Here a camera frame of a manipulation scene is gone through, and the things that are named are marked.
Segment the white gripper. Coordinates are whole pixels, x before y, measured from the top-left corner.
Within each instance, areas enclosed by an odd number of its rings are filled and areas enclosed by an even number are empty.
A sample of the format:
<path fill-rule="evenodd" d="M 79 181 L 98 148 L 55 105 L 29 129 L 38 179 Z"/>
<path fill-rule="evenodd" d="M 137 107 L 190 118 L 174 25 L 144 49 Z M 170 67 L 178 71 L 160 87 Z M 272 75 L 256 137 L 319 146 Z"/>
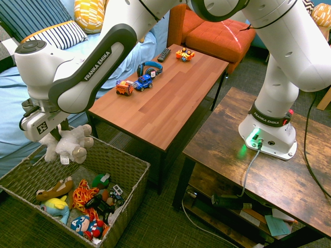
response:
<path fill-rule="evenodd" d="M 20 129 L 24 131 L 26 138 L 33 142 L 40 141 L 49 133 L 60 141 L 60 130 L 70 130 L 68 116 L 68 113 L 62 111 L 50 113 L 43 112 L 40 107 L 31 107 L 29 110 L 26 109 L 20 120 Z"/>

